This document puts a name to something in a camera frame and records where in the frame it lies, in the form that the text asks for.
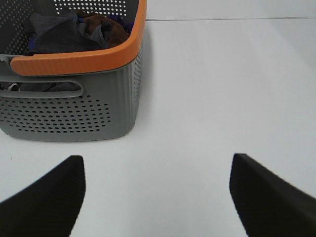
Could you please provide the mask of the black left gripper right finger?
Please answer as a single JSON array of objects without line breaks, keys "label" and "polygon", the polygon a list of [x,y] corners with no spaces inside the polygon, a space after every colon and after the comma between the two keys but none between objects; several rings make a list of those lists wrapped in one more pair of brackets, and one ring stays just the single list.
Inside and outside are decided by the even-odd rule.
[{"label": "black left gripper right finger", "polygon": [[229,190],[247,236],[316,235],[316,199],[247,154],[234,154]]}]

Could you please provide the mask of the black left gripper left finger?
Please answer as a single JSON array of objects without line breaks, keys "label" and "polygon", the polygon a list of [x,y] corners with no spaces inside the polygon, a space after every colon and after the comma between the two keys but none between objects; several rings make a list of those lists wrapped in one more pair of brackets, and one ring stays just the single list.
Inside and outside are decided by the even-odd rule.
[{"label": "black left gripper left finger", "polygon": [[86,192],[84,162],[70,156],[0,203],[2,237],[68,237]]}]

